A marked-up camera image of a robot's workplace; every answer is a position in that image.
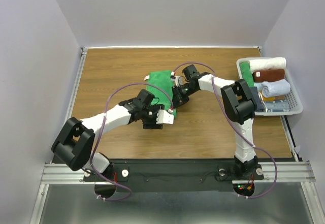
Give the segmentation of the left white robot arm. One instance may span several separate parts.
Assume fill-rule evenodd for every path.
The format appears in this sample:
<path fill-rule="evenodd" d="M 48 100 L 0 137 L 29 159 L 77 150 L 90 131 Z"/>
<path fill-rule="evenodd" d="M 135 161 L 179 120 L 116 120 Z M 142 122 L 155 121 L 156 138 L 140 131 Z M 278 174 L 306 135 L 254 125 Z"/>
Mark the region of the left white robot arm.
<path fill-rule="evenodd" d="M 91 170 L 101 180 L 112 177 L 113 168 L 106 156 L 97 153 L 102 135 L 120 126 L 141 120 L 144 129 L 161 129 L 157 123 L 163 104 L 153 104 L 156 97 L 142 89 L 135 98 L 120 102 L 107 112 L 78 120 L 69 118 L 58 136 L 51 151 L 72 171 Z"/>

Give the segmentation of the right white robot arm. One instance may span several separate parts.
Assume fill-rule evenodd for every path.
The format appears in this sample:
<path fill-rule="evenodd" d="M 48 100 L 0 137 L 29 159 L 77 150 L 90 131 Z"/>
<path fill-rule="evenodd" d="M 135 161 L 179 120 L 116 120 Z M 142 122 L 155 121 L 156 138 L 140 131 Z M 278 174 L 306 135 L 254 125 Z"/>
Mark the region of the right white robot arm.
<path fill-rule="evenodd" d="M 243 79 L 226 80 L 215 75 L 200 73 L 195 64 L 186 63 L 182 71 L 185 83 L 179 82 L 176 71 L 171 72 L 174 107 L 180 107 L 189 102 L 189 97 L 198 91 L 209 91 L 215 94 L 223 114 L 235 131 L 236 151 L 234 156 L 234 174 L 246 178 L 253 174 L 258 166 L 258 159 L 253 143 L 252 126 L 257 108 L 252 92 Z"/>

